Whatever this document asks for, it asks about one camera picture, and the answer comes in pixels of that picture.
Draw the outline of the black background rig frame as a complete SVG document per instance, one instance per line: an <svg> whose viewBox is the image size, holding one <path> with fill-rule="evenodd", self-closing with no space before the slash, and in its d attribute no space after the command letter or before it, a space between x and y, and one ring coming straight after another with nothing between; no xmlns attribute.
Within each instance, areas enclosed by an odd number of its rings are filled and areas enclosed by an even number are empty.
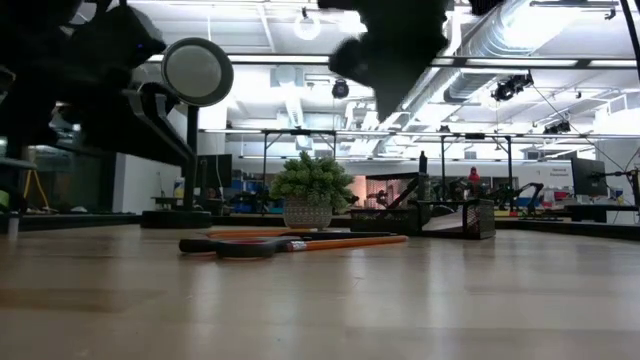
<svg viewBox="0 0 640 360"><path fill-rule="evenodd" d="M512 158L512 138L513 135L509 134L489 134L489 133L481 133L481 132L452 132L452 133L442 133L440 135L440 163L441 163L441 186L440 186L440 200L447 200L447 190L448 185L446 184L446 159L445 154L447 148L445 147L445 140L448 137L452 137L454 141L458 141L460 139L463 140L486 140L490 139L494 143L498 145L500 149L502 149L507 154L507 165L508 165L508 183L505 187L512 191L514 189L513 186L513 158Z"/></svg>
<svg viewBox="0 0 640 360"><path fill-rule="evenodd" d="M267 159L268 159L268 149L272 144L277 142L282 135L291 135L291 136L307 136L320 137L332 150L332 156L336 157L337 155L337 132L335 130L321 130L321 129L302 129L302 128L292 128L292 129L263 129L261 133L264 135L263 141L263 162L262 162L262 176L263 176L263 192L266 189L266 170L267 170Z"/></svg>

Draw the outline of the black desk lamp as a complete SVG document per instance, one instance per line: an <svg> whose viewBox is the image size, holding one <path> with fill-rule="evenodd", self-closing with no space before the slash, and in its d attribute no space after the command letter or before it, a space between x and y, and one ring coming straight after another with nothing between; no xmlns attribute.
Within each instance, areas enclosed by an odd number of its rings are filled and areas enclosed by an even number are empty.
<svg viewBox="0 0 640 360"><path fill-rule="evenodd" d="M218 104L229 94L234 80L227 54L210 40L185 38L169 46L161 62L165 85L187 105L186 145L190 150L183 167L183 205L178 210L145 211L141 226L149 229L205 229L211 214L195 208L195 187L205 195L207 162L197 155L199 110Z"/></svg>

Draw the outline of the pink sticky note pad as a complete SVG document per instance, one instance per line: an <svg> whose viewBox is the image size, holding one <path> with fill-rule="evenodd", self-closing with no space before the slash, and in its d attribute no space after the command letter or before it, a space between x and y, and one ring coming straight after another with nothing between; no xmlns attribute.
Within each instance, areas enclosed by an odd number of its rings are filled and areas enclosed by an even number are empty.
<svg viewBox="0 0 640 360"><path fill-rule="evenodd" d="M422 226L423 231L460 231L463 227L463 213L454 212L438 217L431 217Z"/></svg>

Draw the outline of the green artificial potted plant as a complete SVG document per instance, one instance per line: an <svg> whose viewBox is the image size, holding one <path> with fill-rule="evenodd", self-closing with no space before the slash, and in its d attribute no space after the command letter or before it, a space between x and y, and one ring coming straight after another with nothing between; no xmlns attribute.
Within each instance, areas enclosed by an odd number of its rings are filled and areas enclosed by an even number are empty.
<svg viewBox="0 0 640 360"><path fill-rule="evenodd" d="M349 207L353 177L333 158L302 151L287 160L271 183L270 196L283 200L283 218L291 229L325 229L335 212Z"/></svg>

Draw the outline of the black background desk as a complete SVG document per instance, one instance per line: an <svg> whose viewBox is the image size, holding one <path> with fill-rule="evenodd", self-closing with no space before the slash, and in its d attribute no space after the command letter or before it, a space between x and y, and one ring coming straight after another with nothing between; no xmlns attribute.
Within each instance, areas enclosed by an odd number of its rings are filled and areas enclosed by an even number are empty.
<svg viewBox="0 0 640 360"><path fill-rule="evenodd" d="M593 221L596 223L606 223L607 213L634 212L639 208L634 205L602 205L602 204L575 204L566 205L564 210L569 213L569 217L574 222Z"/></svg>

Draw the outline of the black overhead rig beam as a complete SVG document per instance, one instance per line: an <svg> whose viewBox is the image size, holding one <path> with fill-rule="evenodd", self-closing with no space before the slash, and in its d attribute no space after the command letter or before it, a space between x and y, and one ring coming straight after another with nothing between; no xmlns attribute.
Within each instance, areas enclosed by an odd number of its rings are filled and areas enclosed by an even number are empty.
<svg viewBox="0 0 640 360"><path fill-rule="evenodd" d="M238 65L327 65L324 55L231 54L229 59ZM578 70L632 70L635 59L626 58L536 58L536 57L436 57L431 66L438 68L478 69L578 69Z"/></svg>

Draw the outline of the black mesh desk organizer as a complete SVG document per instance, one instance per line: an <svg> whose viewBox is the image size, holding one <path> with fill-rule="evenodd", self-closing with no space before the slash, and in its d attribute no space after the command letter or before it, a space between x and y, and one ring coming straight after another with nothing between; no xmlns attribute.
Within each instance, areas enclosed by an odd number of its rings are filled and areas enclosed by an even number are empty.
<svg viewBox="0 0 640 360"><path fill-rule="evenodd" d="M447 200L439 199L439 186L429 178L426 182L425 201L416 198L404 209L387 208L387 181L397 174L368 175L364 180L364 192L358 205L350 210L350 229L362 232L392 232L408 236L439 237L465 240L482 240L495 235L493 202L471 199L462 192L449 192ZM454 212L463 213L460 231L423 231L422 226L431 217Z"/></svg>

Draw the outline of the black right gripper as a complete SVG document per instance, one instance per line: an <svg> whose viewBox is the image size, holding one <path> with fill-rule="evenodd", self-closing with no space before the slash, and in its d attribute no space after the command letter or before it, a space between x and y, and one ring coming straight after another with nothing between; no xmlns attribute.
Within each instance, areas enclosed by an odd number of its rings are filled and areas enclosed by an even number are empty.
<svg viewBox="0 0 640 360"><path fill-rule="evenodd" d="M344 40L329 69L351 80L373 80L378 119L400 109L407 94L448 41L449 0L319 0L323 10L354 11L366 31Z"/></svg>

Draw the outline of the black computer monitor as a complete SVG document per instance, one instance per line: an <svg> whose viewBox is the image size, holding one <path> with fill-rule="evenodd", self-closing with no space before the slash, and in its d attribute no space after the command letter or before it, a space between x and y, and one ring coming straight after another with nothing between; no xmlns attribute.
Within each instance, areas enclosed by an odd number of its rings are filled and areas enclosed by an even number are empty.
<svg viewBox="0 0 640 360"><path fill-rule="evenodd" d="M607 196L605 164L602 161L572 158L573 188L576 195Z"/></svg>
<svg viewBox="0 0 640 360"><path fill-rule="evenodd" d="M227 188L232 183L232 155L205 155L197 158L196 187Z"/></svg>

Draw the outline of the black aluminium table frame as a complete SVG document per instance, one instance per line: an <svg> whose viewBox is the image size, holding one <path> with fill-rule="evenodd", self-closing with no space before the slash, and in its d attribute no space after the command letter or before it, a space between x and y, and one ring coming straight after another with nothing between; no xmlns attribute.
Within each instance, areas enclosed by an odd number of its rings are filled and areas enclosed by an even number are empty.
<svg viewBox="0 0 640 360"><path fill-rule="evenodd" d="M139 224L135 214L73 214L73 215L25 215L20 219L21 231L44 231L102 226ZM281 216L230 216L213 217L213 226L231 227L283 227ZM497 230L538 231L640 242L640 225L618 225L591 222L533 221L514 218L497 219Z"/></svg>

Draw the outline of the black red-handled scissors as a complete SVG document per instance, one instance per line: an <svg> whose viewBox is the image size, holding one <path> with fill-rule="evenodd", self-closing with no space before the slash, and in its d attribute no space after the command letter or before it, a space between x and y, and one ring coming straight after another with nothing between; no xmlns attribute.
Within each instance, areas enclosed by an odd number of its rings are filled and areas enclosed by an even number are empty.
<svg viewBox="0 0 640 360"><path fill-rule="evenodd" d="M299 237L251 237L232 239L181 239L179 250L183 253L215 253L218 258L269 258L284 251Z"/></svg>

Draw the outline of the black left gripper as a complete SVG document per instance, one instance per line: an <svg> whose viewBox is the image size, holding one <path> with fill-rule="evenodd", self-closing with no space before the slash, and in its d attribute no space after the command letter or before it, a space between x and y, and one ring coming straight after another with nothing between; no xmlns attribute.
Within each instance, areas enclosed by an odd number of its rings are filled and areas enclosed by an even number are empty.
<svg viewBox="0 0 640 360"><path fill-rule="evenodd" d="M170 165L194 152L168 120L178 97L164 84L132 88L123 65L0 64L14 76L0 100L0 138L9 146L54 145L56 116L81 126L80 144Z"/></svg>

